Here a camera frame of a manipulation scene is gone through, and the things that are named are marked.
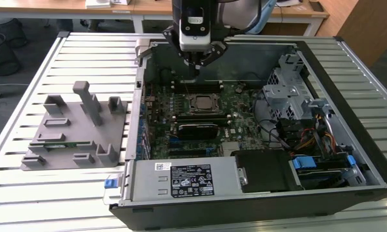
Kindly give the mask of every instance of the aluminum slotted table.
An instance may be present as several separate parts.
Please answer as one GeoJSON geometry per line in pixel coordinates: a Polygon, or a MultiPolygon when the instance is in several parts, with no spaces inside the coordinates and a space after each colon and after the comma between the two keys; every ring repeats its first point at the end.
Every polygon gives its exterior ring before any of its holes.
{"type": "MultiPolygon", "coordinates": [[[[46,109],[47,94],[78,102],[75,81],[91,83],[90,91],[106,101],[120,96],[128,102],[122,147],[126,150],[132,114],[132,92],[138,65],[136,40],[160,39],[159,34],[71,33],[58,38],[30,88],[0,135],[0,230],[1,231],[127,231],[104,205],[104,180],[123,172],[115,168],[24,172],[22,158],[46,109]]],[[[255,37],[242,40],[305,40],[337,84],[357,116],[387,157],[387,90],[353,54],[334,38],[255,37]]],[[[319,96],[322,90],[313,82],[319,96]]],[[[124,152],[120,163],[124,163],[124,152]]],[[[362,203],[335,215],[175,229],[176,231],[386,231],[387,198],[362,203]]]]}

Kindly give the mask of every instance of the motherboard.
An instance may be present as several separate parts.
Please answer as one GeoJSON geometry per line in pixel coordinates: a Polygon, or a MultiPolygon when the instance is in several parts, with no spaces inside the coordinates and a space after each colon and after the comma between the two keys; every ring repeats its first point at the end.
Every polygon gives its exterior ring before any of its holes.
{"type": "Polygon", "coordinates": [[[253,102],[258,89],[242,82],[146,85],[151,159],[229,156],[263,149],[253,102]]]}

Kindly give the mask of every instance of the warning label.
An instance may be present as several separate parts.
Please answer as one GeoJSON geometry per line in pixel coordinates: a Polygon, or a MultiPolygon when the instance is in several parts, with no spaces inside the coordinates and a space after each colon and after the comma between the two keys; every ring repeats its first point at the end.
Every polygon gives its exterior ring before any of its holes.
{"type": "Polygon", "coordinates": [[[211,165],[172,166],[171,189],[174,198],[214,195],[211,165]]]}

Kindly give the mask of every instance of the barcode sticker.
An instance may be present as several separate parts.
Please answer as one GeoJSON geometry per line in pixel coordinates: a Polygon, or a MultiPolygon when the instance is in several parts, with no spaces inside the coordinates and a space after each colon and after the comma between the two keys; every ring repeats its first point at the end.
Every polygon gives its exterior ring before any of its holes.
{"type": "Polygon", "coordinates": [[[171,170],[172,163],[155,163],[155,171],[171,170]]]}
{"type": "Polygon", "coordinates": [[[112,11],[114,13],[118,13],[118,14],[130,14],[131,12],[130,11],[112,11]]]}

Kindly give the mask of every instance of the black mesh trash can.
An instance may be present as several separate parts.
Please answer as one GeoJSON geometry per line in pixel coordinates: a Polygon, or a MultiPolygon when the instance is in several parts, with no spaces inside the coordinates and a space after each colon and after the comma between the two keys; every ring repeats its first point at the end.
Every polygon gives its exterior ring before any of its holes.
{"type": "Polygon", "coordinates": [[[19,71],[22,65],[12,48],[8,46],[5,36],[0,34],[0,76],[8,76],[19,71]]]}
{"type": "Polygon", "coordinates": [[[0,18],[0,34],[5,36],[12,48],[27,45],[27,38],[16,18],[0,18]]]}

